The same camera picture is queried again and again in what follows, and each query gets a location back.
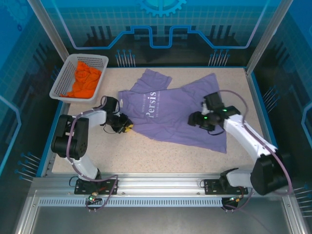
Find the purple t-shirt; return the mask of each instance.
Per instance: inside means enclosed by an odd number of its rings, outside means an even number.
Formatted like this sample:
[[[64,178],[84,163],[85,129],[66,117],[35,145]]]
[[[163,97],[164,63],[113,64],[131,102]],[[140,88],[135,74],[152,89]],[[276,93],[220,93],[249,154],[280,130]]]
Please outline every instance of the purple t-shirt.
[[[130,91],[119,92],[120,111],[134,123],[133,130],[151,139],[198,146],[226,153],[226,134],[211,136],[188,125],[190,114],[201,111],[203,97],[219,91],[215,74],[177,89],[172,78],[146,69]],[[217,126],[213,133],[221,132]]]

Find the speckled tabletop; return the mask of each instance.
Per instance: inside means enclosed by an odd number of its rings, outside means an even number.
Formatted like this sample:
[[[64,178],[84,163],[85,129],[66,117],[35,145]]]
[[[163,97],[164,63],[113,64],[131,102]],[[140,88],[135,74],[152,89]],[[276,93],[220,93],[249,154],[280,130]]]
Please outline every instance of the speckled tabletop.
[[[248,106],[248,123],[262,135],[252,96],[243,68],[151,68],[171,76],[168,89],[178,88],[210,73],[215,73],[220,89],[241,94]],[[129,90],[141,77],[145,68],[108,68],[99,93],[117,98],[118,91]],[[69,115],[76,115],[99,105],[71,104]],[[241,101],[232,94],[222,93],[226,105],[234,105],[242,113]],[[219,173],[241,167],[251,168],[253,161],[234,137],[227,134],[227,153],[219,153],[194,146],[159,142],[134,131],[126,134],[107,134],[102,127],[89,131],[87,154],[101,172],[107,173]],[[52,172],[74,172],[71,165],[56,157]]]

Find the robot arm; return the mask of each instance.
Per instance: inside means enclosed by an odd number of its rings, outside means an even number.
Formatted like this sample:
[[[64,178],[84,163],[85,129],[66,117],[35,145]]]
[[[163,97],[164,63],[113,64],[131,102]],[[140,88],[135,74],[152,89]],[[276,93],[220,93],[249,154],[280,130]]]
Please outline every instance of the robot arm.
[[[246,122],[242,123],[243,116],[233,106],[225,107],[219,93],[213,93],[204,97],[202,112],[190,115],[188,124],[199,125],[207,131],[213,131],[215,126],[221,126],[230,133],[244,147],[254,161],[252,170],[230,169],[221,173],[220,183],[224,192],[229,187],[254,188],[260,195],[265,195],[287,185],[287,179],[280,165],[273,155],[259,140],[274,152],[285,164],[289,160],[288,155],[281,155],[278,149],[268,143]]]
[[[60,157],[66,158],[66,148],[68,144],[69,132],[75,117],[61,115],[58,119],[56,130],[52,139],[52,152]],[[76,124],[72,137],[69,156],[72,164],[81,172],[82,175],[90,179],[101,179],[99,169],[94,166],[86,154],[88,147],[89,129],[99,125],[110,125],[116,133],[127,132],[132,128],[132,122],[125,114],[119,112],[119,103],[113,97],[107,97],[107,102],[103,108],[87,114],[83,114]]]

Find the blue wall panel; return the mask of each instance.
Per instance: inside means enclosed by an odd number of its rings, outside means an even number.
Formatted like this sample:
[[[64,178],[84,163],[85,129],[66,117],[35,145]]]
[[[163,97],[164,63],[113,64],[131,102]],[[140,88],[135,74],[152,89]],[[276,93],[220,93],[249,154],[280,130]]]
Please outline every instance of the blue wall panel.
[[[42,156],[59,103],[49,91],[63,63],[27,1],[1,1],[0,21],[0,233],[6,234],[15,231]]]
[[[279,148],[299,181],[312,179],[311,1],[294,0],[255,68]]]
[[[123,49],[136,66],[245,66],[279,0],[43,4],[70,52],[106,55],[109,66],[134,66]]]

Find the white plastic basket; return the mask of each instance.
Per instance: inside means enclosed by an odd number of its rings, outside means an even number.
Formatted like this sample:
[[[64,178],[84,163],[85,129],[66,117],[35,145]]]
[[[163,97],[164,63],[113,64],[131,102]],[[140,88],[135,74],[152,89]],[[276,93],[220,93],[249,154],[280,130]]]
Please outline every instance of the white plastic basket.
[[[98,80],[97,88],[92,98],[71,98],[71,97],[60,97],[61,94],[66,95],[67,92],[72,91],[73,84],[75,82],[75,71],[77,68],[77,62],[82,61],[90,67],[94,67],[102,71],[102,74]],[[98,98],[98,91],[103,81],[105,69],[108,64],[108,58],[101,55],[87,55],[87,54],[72,54],[70,55],[61,71],[55,80],[53,87],[50,91],[50,98],[58,99],[67,103],[84,103],[84,104],[95,104]]]

